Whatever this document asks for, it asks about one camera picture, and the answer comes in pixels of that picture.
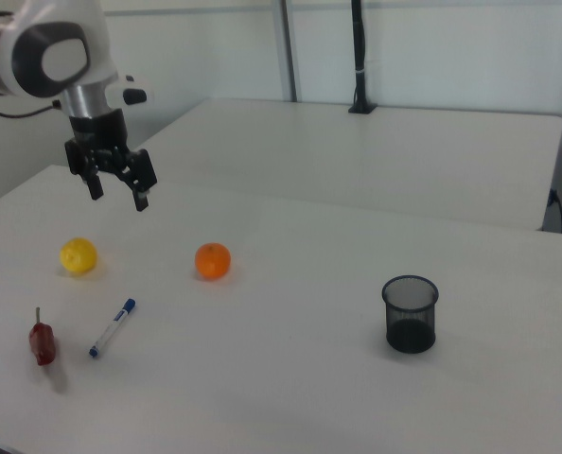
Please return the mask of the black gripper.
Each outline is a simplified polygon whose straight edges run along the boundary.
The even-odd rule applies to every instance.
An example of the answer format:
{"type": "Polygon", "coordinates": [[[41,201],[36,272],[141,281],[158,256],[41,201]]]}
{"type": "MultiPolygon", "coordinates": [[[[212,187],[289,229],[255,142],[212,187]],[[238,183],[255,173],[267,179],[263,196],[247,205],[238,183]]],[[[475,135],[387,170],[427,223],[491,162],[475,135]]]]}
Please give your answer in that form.
{"type": "Polygon", "coordinates": [[[122,110],[114,109],[95,117],[71,116],[69,121],[74,139],[64,144],[67,163],[71,174],[81,177],[91,199],[100,199],[103,189],[90,150],[106,150],[114,158],[114,175],[132,191],[135,209],[144,211],[149,206],[148,193],[157,184],[157,177],[145,149],[129,150],[122,110]]]}

